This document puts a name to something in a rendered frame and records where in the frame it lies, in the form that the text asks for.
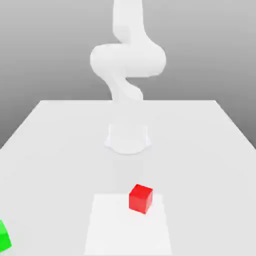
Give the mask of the small green cube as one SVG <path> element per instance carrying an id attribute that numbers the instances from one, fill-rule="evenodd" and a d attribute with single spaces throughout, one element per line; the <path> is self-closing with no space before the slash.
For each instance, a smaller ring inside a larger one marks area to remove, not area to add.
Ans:
<path id="1" fill-rule="evenodd" d="M 3 221 L 0 220 L 0 253 L 11 247 L 12 247 L 12 243 L 11 243 L 8 231 Z"/>

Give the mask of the small red cube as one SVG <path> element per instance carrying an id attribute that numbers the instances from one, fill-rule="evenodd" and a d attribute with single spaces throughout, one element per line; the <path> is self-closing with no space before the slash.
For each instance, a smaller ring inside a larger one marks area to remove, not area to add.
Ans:
<path id="1" fill-rule="evenodd" d="M 146 214 L 152 205 L 153 189 L 136 184 L 129 193 L 128 206 L 131 210 Z"/>

